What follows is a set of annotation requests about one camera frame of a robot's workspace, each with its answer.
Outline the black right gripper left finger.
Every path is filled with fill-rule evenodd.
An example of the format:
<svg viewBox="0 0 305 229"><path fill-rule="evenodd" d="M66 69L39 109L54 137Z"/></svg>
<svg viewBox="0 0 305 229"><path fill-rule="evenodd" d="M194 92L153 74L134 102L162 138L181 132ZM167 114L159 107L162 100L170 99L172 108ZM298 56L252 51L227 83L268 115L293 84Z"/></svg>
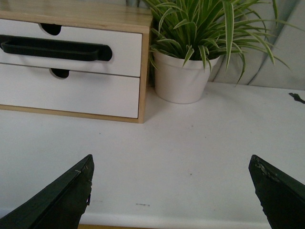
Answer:
<svg viewBox="0 0 305 229"><path fill-rule="evenodd" d="M76 229L90 204L94 162L87 155L27 202L2 217L2 229Z"/></svg>

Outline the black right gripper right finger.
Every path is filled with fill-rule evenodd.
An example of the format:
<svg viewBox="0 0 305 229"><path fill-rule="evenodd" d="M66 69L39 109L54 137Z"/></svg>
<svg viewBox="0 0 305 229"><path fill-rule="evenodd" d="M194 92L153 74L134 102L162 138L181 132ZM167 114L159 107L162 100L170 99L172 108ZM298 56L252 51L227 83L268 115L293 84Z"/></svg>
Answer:
<svg viewBox="0 0 305 229"><path fill-rule="evenodd" d="M248 166L263 212L273 229L305 227L305 186L288 174L252 155Z"/></svg>

